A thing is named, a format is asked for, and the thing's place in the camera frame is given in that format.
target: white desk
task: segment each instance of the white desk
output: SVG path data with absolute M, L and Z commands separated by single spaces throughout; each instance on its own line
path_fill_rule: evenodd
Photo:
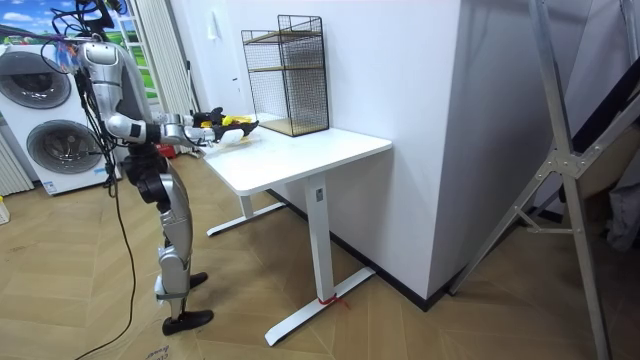
M 388 140 L 333 128 L 292 138 L 258 127 L 243 142 L 202 149 L 207 164 L 240 197 L 244 215 L 210 229 L 209 236 L 285 205 L 277 203 L 254 212 L 251 194 L 304 179 L 318 299 L 271 328 L 265 335 L 270 346 L 374 274 L 367 267 L 333 284 L 325 172 L 390 148 Z

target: metal wire rack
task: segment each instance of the metal wire rack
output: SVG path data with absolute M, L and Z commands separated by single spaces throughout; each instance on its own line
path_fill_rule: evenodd
M 279 15 L 278 28 L 242 31 L 256 118 L 261 126 L 289 136 L 326 130 L 322 19 Z

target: baseboard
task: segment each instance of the baseboard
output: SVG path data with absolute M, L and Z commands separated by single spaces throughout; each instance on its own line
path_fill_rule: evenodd
M 294 213 L 296 213 L 298 216 L 300 216 L 305 221 L 308 221 L 307 214 L 304 211 L 302 211 L 300 208 L 298 208 L 297 206 L 295 206 L 292 203 L 290 203 L 284 197 L 280 196 L 280 194 L 278 194 L 277 192 L 275 192 L 274 190 L 271 190 L 271 189 L 267 190 L 267 193 L 269 193 L 274 198 L 278 199 L 278 201 L 285 203 L 287 205 L 287 207 L 289 209 L 291 209 Z M 338 235 L 334 234 L 333 232 L 330 232 L 330 236 L 331 236 L 331 241 L 333 241 L 336 245 L 340 246 L 344 251 L 349 253 L 351 256 L 356 258 L 358 261 L 363 263 L 365 266 L 368 266 L 368 267 L 372 268 L 373 270 L 375 270 L 376 274 L 382 280 L 386 281 L 394 289 L 398 290 L 398 292 L 400 294 L 402 294 L 409 301 L 414 303 L 422 311 L 429 310 L 446 293 L 445 289 L 448 288 L 449 283 L 445 284 L 440 289 L 438 289 L 438 291 L 436 291 L 433 295 L 431 295 L 430 297 L 425 299 L 422 296 L 418 295 L 413 290 L 411 290 L 405 284 L 400 282 L 400 280 L 396 279 L 393 275 L 389 274 L 385 269 L 380 267 L 378 264 L 373 262 L 371 259 L 369 259 L 365 255 L 363 255 L 361 252 L 356 250 L 353 246 L 349 245 L 346 241 L 341 239 Z

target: herringbone floor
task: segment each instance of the herringbone floor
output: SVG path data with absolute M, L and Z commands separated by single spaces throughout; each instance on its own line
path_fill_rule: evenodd
M 154 206 L 120 182 L 138 274 L 134 323 L 91 359 L 594 359 L 570 237 L 516 230 L 455 298 L 423 313 L 377 277 L 268 348 L 264 333 L 315 297 L 307 225 L 279 210 L 223 235 L 209 227 L 240 214 L 206 165 L 174 161 L 195 219 L 194 271 L 210 279 L 189 299 L 213 322 L 164 337 L 167 306 L 154 300 L 161 230 Z M 254 197 L 255 208 L 274 202 Z M 72 359 L 118 334 L 127 320 L 129 260 L 112 199 L 99 187 L 57 197 L 9 196 L 0 226 L 0 360 Z M 597 244 L 598 274 L 616 359 L 640 359 L 640 256 Z M 333 247 L 335 280 L 361 267 Z

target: silver robot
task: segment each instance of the silver robot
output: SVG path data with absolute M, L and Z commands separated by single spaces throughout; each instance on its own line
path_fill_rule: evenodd
M 194 143 L 212 143 L 212 129 L 193 127 L 194 118 L 203 121 L 209 114 L 152 114 L 142 76 L 125 49 L 113 43 L 86 41 L 77 46 L 77 51 L 104 129 L 129 144 L 129 156 L 123 162 L 129 181 L 142 199 L 155 203 L 160 212 L 165 239 L 159 250 L 162 274 L 156 283 L 156 296 L 171 306 L 171 316 L 162 331 L 171 335 L 202 326 L 213 319 L 211 310 L 186 311 L 189 290 L 207 280 L 206 273 L 191 275 L 193 228 L 187 191 L 154 144 L 193 147 Z

